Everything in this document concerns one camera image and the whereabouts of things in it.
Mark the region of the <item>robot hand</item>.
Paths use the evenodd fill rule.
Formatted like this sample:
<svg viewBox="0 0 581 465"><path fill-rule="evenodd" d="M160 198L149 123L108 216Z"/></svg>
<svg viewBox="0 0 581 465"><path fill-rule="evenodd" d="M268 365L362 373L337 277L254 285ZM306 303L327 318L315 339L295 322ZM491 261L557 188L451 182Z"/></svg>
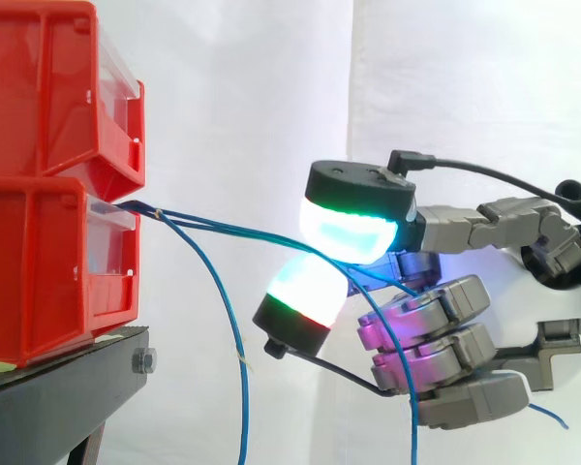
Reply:
<svg viewBox="0 0 581 465"><path fill-rule="evenodd" d="M406 395L413 421L453 430L528 408L554 386L554 356L581 352L581 183L475 208L419 206L411 171L482 166L393 151L386 166L317 161L300 227L309 251L269 286L254 323L272 357L319 362L349 295L400 292L361 316L373 355L368 389Z"/></svg>

